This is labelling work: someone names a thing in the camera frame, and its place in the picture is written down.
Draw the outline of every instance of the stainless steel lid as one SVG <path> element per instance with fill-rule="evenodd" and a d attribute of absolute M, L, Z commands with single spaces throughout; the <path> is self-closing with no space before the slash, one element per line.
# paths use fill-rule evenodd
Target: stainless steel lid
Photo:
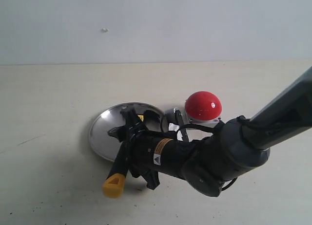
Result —
<path fill-rule="evenodd" d="M 149 130 L 160 131 L 160 120 L 164 116 L 163 111 L 145 103 L 122 103 L 105 110 L 95 119 L 89 132 L 89 142 L 93 151 L 104 159 L 113 162 L 117 156 L 121 143 L 107 134 L 112 128 L 125 125 L 120 111 L 125 106 L 132 106 L 141 116 Z M 168 130 L 168 124 L 163 124 L 164 131 Z"/>

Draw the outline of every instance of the red dome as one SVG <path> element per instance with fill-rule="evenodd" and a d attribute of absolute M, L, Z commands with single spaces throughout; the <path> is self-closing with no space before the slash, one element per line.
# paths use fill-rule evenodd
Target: red dome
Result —
<path fill-rule="evenodd" d="M 189 96 L 184 108 L 193 119 L 202 121 L 215 119 L 222 111 L 219 98 L 207 91 L 199 91 Z"/>

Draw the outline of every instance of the yellow handle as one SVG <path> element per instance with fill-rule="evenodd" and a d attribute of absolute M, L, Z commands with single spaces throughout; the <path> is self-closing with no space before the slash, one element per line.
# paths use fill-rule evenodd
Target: yellow handle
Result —
<path fill-rule="evenodd" d="M 123 174 L 116 173 L 107 178 L 102 185 L 105 196 L 110 198 L 120 197 L 123 193 L 126 177 Z"/>

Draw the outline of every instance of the yellow warning sticker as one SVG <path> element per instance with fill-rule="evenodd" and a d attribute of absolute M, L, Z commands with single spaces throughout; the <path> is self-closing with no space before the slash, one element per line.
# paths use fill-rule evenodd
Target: yellow warning sticker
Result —
<path fill-rule="evenodd" d="M 169 142 L 172 141 L 170 138 L 164 138 L 159 143 L 157 144 L 154 153 L 155 154 L 161 154 L 162 150 L 164 149 L 165 145 Z"/>
<path fill-rule="evenodd" d="M 139 117 L 142 121 L 144 121 L 144 115 L 138 114 L 138 117 Z"/>

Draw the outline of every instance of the white table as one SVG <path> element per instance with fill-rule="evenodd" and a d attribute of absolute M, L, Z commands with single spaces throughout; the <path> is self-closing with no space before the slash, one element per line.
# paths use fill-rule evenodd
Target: white table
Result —
<path fill-rule="evenodd" d="M 163 174 L 155 191 L 129 176 L 121 198 L 105 198 L 110 164 L 87 139 L 94 118 L 112 105 L 139 101 L 164 110 L 199 90 L 220 98 L 224 121 L 251 117 L 310 66 L 312 60 L 0 67 L 0 224 L 312 224 L 311 131 L 272 148 L 264 166 L 218 198 Z"/>

